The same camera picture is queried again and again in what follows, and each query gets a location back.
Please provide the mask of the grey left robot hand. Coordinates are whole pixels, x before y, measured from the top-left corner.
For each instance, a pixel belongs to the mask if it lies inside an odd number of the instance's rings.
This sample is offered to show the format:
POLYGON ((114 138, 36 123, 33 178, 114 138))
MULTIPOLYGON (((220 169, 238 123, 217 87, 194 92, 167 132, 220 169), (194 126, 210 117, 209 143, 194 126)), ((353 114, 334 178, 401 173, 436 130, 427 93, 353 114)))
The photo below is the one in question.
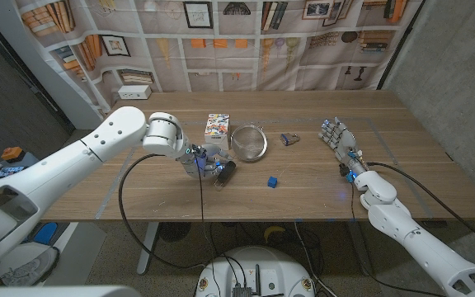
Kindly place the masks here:
POLYGON ((177 159, 193 178, 212 178, 225 183, 236 169, 230 154, 216 144, 190 144, 177 159))

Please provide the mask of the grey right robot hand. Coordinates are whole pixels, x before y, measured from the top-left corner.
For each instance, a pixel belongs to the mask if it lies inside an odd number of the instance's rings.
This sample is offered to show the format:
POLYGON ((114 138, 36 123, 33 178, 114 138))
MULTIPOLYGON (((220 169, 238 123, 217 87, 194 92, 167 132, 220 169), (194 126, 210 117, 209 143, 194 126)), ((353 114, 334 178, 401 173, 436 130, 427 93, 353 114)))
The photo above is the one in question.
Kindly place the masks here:
POLYGON ((356 143, 355 136, 337 117, 334 120, 323 121, 318 137, 333 150, 340 164, 355 175, 369 170, 364 163, 362 151, 356 143))

